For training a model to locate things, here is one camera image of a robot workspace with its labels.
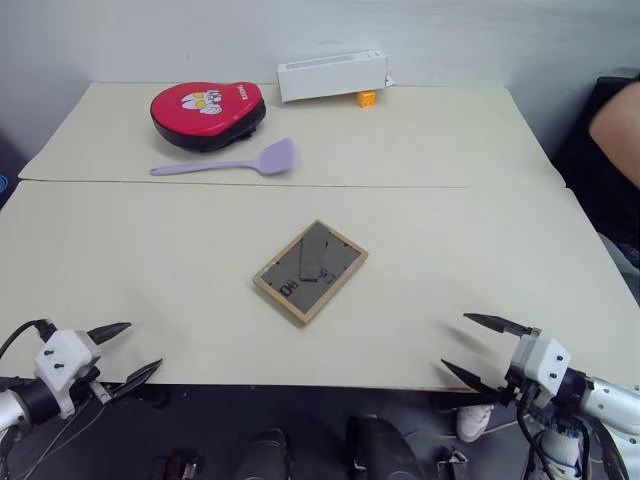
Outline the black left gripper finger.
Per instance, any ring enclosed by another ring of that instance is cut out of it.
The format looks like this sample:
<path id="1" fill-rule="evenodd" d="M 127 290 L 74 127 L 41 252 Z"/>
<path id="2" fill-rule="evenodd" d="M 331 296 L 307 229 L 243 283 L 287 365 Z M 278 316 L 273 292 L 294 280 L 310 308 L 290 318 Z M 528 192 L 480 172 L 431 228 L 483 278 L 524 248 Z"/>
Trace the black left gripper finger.
<path id="1" fill-rule="evenodd" d="M 144 385 L 162 363 L 163 360 L 158 359 L 131 373 L 123 384 L 109 392 L 110 400 L 118 401 Z"/>
<path id="2" fill-rule="evenodd" d="M 96 327 L 91 330 L 91 339 L 95 344 L 103 344 L 113 339 L 131 326 L 132 324 L 130 322 L 117 322 L 105 326 Z"/>

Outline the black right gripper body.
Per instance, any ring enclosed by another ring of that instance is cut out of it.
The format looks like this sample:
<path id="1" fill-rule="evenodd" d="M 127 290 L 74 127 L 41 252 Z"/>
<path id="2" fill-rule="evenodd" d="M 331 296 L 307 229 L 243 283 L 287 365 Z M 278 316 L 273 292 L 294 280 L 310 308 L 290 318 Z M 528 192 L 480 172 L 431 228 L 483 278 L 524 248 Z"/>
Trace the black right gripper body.
<path id="1" fill-rule="evenodd" d="M 541 331 L 529 327 L 500 327 L 499 332 L 519 338 L 505 376 L 508 389 L 519 396 L 522 404 L 545 408 L 546 390 L 540 371 L 545 363 L 546 342 Z"/>

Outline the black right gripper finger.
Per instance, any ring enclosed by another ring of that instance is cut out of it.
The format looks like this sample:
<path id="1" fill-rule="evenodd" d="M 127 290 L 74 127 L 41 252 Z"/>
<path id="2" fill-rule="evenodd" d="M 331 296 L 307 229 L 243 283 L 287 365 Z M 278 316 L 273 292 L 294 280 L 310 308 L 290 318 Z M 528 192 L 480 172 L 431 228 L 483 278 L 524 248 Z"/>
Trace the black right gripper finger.
<path id="1" fill-rule="evenodd" d="M 501 392 L 488 385 L 485 385 L 479 376 L 445 359 L 442 359 L 441 362 L 459 380 L 461 380 L 465 385 L 467 385 L 483 397 L 491 401 L 501 400 Z"/>
<path id="2" fill-rule="evenodd" d="M 533 332 L 531 327 L 525 327 L 499 316 L 479 313 L 464 313 L 463 316 L 498 333 L 509 333 L 522 337 Z"/>

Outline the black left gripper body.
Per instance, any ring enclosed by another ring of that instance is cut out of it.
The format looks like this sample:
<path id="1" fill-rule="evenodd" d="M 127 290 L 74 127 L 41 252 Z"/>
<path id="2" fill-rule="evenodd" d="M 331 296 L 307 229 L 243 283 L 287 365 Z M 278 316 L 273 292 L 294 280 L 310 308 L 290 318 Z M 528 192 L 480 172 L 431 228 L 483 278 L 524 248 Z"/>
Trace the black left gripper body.
<path id="1" fill-rule="evenodd" d="M 91 340 L 100 345 L 109 339 L 106 329 L 92 329 L 87 332 Z M 112 400 L 112 395 L 98 381 L 100 370 L 95 364 L 91 364 L 88 369 L 81 373 L 73 384 L 73 401 L 79 403 L 96 398 L 102 405 L 107 405 Z"/>

